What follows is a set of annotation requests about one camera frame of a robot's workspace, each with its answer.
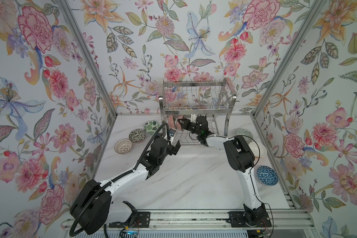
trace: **stainless steel dish rack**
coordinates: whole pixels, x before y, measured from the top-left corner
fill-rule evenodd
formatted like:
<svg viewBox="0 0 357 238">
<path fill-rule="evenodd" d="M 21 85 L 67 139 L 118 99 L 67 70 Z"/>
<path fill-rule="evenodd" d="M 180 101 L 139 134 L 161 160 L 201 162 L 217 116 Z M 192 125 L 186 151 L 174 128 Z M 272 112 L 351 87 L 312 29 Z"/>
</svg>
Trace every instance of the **stainless steel dish rack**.
<svg viewBox="0 0 357 238">
<path fill-rule="evenodd" d="M 167 122 L 170 115 L 176 119 L 180 115 L 190 118 L 191 114 L 206 114 L 209 129 L 219 134 L 215 118 L 217 114 L 226 114 L 224 136 L 227 136 L 230 116 L 237 99 L 236 90 L 229 78 L 222 81 L 219 79 L 218 82 L 163 81 L 159 88 L 162 122 Z M 182 145 L 199 144 L 188 131 L 177 130 L 177 133 L 176 140 L 180 140 Z"/>
</svg>

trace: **pink flower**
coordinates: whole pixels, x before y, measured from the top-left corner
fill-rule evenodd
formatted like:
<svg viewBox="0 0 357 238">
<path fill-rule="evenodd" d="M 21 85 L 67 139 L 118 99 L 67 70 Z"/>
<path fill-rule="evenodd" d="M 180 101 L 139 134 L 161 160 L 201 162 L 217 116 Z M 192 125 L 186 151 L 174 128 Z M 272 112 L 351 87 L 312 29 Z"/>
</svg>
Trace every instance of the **pink flower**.
<svg viewBox="0 0 357 238">
<path fill-rule="evenodd" d="M 67 39 L 66 33 L 61 28 L 55 27 L 53 31 L 53 46 L 62 55 L 62 57 L 69 61 L 70 57 L 70 42 Z"/>
<path fill-rule="evenodd" d="M 286 150 L 291 153 L 295 158 L 298 158 L 304 154 L 304 143 L 301 141 L 301 138 L 295 134 L 289 133 L 284 138 Z"/>
<path fill-rule="evenodd" d="M 54 131 L 57 136 L 53 136 L 54 147 L 59 148 L 59 152 L 66 152 L 66 148 L 75 145 L 75 134 L 74 128 L 70 126 L 70 123 L 64 125 L 59 125 L 59 130 Z"/>
<path fill-rule="evenodd" d="M 353 144 L 348 144 L 344 148 L 344 140 L 340 140 L 340 146 L 336 145 L 335 143 L 333 143 L 333 146 L 335 147 L 336 150 L 340 151 L 338 157 L 341 158 L 343 155 L 345 155 L 345 158 L 350 164 L 352 164 L 352 161 L 357 164 L 357 159 L 353 157 L 353 156 L 357 156 L 357 152 L 353 152 L 353 151 L 349 152 L 349 150 L 351 150 L 354 147 Z"/>
<path fill-rule="evenodd" d="M 344 128 L 349 126 L 349 122 L 347 121 L 347 113 L 343 107 L 340 107 L 333 113 L 329 114 L 325 119 L 336 128 Z"/>
<path fill-rule="evenodd" d="M 59 184 L 56 184 L 54 189 L 46 191 L 39 207 L 39 221 L 41 223 L 47 225 L 58 215 L 64 194 L 63 188 Z"/>
<path fill-rule="evenodd" d="M 179 78 L 181 78 L 181 71 L 178 68 L 169 68 L 164 76 L 170 82 L 178 82 Z"/>
<path fill-rule="evenodd" d="M 211 76 L 209 73 L 201 72 L 201 74 L 196 73 L 196 75 L 193 77 L 193 80 L 196 82 L 201 82 L 201 83 L 206 83 L 206 82 L 213 82 L 214 77 Z M 206 88 L 209 88 L 210 86 L 202 86 L 201 90 L 206 90 Z"/>
<path fill-rule="evenodd" d="M 169 36 L 175 31 L 173 21 L 167 16 L 157 19 L 155 26 L 163 36 Z"/>
<path fill-rule="evenodd" d="M 49 87 L 57 98 L 64 98 L 69 89 L 65 73 L 61 73 L 59 70 L 53 70 L 49 76 Z"/>
<path fill-rule="evenodd" d="M 270 22 L 260 30 L 259 44 L 266 45 L 275 41 L 285 27 L 286 22 L 280 18 Z"/>
<path fill-rule="evenodd" d="M 259 67 L 265 67 L 267 65 L 267 57 L 263 57 L 259 59 Z"/>
<path fill-rule="evenodd" d="M 148 0 L 138 0 L 139 2 L 135 2 L 135 5 L 140 6 L 138 7 L 138 9 L 144 7 L 145 9 L 147 9 L 147 5 L 151 5 L 153 2 L 152 1 L 148 1 Z"/>
<path fill-rule="evenodd" d="M 253 70 L 249 75 L 242 77 L 242 88 L 252 88 L 268 77 L 268 74 L 261 74 L 257 70 Z"/>
<path fill-rule="evenodd" d="M 276 17 L 280 3 L 277 0 L 253 0 L 243 16 L 242 23 L 247 22 L 247 29 L 256 30 L 264 27 Z"/>
<path fill-rule="evenodd" d="M 85 90 L 83 98 L 89 101 L 90 105 L 93 106 L 95 104 L 95 99 L 96 99 L 94 80 L 90 79 L 90 82 L 84 83 L 83 86 Z"/>
<path fill-rule="evenodd" d="M 38 207 L 21 211 L 14 221 L 12 237 L 29 238 L 38 229 L 39 214 Z"/>
<path fill-rule="evenodd" d="M 41 135 L 39 136 L 39 140 L 41 143 L 38 143 L 37 141 L 33 143 L 33 145 L 39 149 L 33 150 L 32 155 L 39 153 L 39 156 L 41 157 L 44 155 L 45 151 L 49 150 L 49 148 L 46 147 L 49 144 L 49 142 L 52 140 L 52 138 L 49 139 L 49 135 L 50 135 L 49 133 L 46 134 L 45 140 L 44 140 L 44 136 Z"/>
<path fill-rule="evenodd" d="M 226 75 L 226 74 L 229 74 L 230 76 L 234 76 L 235 75 L 235 73 L 237 72 L 237 69 L 239 69 L 239 66 L 240 66 L 241 64 L 239 64 L 239 63 L 231 63 L 231 64 L 229 64 L 226 68 L 225 68 L 225 70 L 224 70 L 224 74 Z"/>
<path fill-rule="evenodd" d="M 224 59 L 228 63 L 237 62 L 246 55 L 246 51 L 247 49 L 245 49 L 244 44 L 242 43 L 233 44 L 226 50 Z"/>
<path fill-rule="evenodd" d="M 22 15 L 18 16 L 19 28 L 28 44 L 45 53 L 53 44 L 53 31 L 48 19 L 34 7 L 23 7 Z"/>
<path fill-rule="evenodd" d="M 313 127 L 312 136 L 314 140 L 321 145 L 332 145 L 337 140 L 337 131 L 333 126 L 329 126 L 326 122 L 316 123 Z"/>
<path fill-rule="evenodd" d="M 188 74 L 190 76 L 190 73 L 193 73 L 195 71 L 198 71 L 199 69 L 195 69 L 194 66 L 190 67 L 189 65 L 185 68 L 182 68 L 182 70 L 184 70 L 184 72 L 182 74 Z"/>
<path fill-rule="evenodd" d="M 78 117 L 82 121 L 85 121 L 88 116 L 89 116 L 89 111 L 88 110 L 86 110 L 86 109 L 78 109 Z"/>
<path fill-rule="evenodd" d="M 82 35 L 83 35 L 83 38 L 86 41 L 86 43 L 94 43 L 94 41 L 90 41 L 90 40 L 92 40 L 92 36 L 86 37 L 86 32 L 83 32 Z"/>
<path fill-rule="evenodd" d="M 334 179 L 332 193 L 341 195 L 341 198 L 346 202 L 349 195 L 350 202 L 357 205 L 357 173 L 353 174 L 354 167 L 352 164 L 347 166 L 343 164 L 337 165 L 337 170 L 329 169 L 329 177 Z"/>
<path fill-rule="evenodd" d="M 28 189 L 36 187 L 44 172 L 38 159 L 30 158 L 20 166 L 19 175 L 16 176 L 17 191 L 25 193 Z"/>
<path fill-rule="evenodd" d="M 70 89 L 69 92 L 66 94 L 66 102 L 67 107 L 70 109 L 70 111 L 74 111 L 73 107 L 79 105 L 78 99 L 72 89 Z"/>
<path fill-rule="evenodd" d="M 12 181 L 14 174 L 17 173 L 20 161 L 15 152 L 10 153 L 7 158 L 0 159 L 0 180 L 6 183 Z"/>
<path fill-rule="evenodd" d="M 292 116 L 286 121 L 287 131 L 293 134 L 299 134 L 302 125 L 303 119 L 300 119 L 299 117 Z"/>
<path fill-rule="evenodd" d="M 177 63 L 179 60 L 176 57 L 173 57 L 172 55 L 166 55 L 165 56 L 165 67 L 170 68 L 170 67 L 176 67 Z"/>
</svg>

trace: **blue lily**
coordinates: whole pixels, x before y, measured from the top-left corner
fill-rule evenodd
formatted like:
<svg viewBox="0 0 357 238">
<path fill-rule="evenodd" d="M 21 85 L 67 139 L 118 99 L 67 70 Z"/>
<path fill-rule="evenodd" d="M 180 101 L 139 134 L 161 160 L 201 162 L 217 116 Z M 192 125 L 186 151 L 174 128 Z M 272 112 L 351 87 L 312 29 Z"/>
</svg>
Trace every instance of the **blue lily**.
<svg viewBox="0 0 357 238">
<path fill-rule="evenodd" d="M 198 19 L 193 12 L 188 12 L 188 23 L 186 24 L 186 30 L 190 34 L 189 41 L 193 43 L 193 49 L 190 53 L 185 54 L 185 58 L 192 58 L 195 56 L 196 50 L 201 49 L 205 55 L 215 55 L 212 49 L 204 44 L 204 41 L 210 35 L 210 26 L 207 26 L 205 29 L 200 29 L 198 32 L 196 30 L 198 25 Z"/>
<path fill-rule="evenodd" d="M 18 132 L 16 140 L 21 140 L 28 131 L 28 126 L 22 119 L 25 112 L 36 113 L 42 110 L 45 101 L 30 100 L 27 102 L 18 102 L 21 99 L 18 95 L 18 89 L 12 81 L 1 78 L 0 83 L 0 117 L 10 115 L 18 122 Z"/>
</svg>

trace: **white bowl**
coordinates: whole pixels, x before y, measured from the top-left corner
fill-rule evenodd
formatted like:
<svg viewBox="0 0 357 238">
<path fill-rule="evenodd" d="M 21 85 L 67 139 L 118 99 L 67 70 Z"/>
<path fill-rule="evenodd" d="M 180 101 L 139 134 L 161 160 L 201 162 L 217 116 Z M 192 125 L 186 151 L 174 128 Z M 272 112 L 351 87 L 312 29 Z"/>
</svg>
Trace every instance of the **white bowl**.
<svg viewBox="0 0 357 238">
<path fill-rule="evenodd" d="M 251 143 L 249 144 L 249 147 L 250 147 L 252 153 L 255 155 L 255 157 L 258 157 L 258 155 L 259 155 L 259 150 L 260 150 L 260 158 L 265 157 L 265 156 L 267 155 L 267 149 L 266 149 L 266 147 L 265 147 L 264 145 L 262 145 L 261 143 L 259 143 L 259 142 L 255 143 L 255 142 L 253 141 L 253 142 L 251 142 Z"/>
</svg>

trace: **wall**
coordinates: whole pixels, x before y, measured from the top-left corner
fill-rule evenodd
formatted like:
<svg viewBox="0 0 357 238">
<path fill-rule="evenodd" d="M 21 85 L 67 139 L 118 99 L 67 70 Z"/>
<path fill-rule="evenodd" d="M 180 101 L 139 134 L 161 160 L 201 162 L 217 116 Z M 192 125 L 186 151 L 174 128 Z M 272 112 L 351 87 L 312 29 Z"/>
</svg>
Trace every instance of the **wall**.
<svg viewBox="0 0 357 238">
<path fill-rule="evenodd" d="M 229 77 L 235 112 L 252 112 L 310 0 L 80 0 L 69 4 L 119 113 L 156 113 L 159 84 Z M 172 106 L 209 106 L 209 93 L 167 89 Z"/>
<path fill-rule="evenodd" d="M 66 26 L 53 0 L 0 0 L 0 238 L 59 237 L 113 125 Z"/>
<path fill-rule="evenodd" d="M 259 123 L 323 237 L 357 238 L 357 0 L 331 0 Z"/>
</svg>

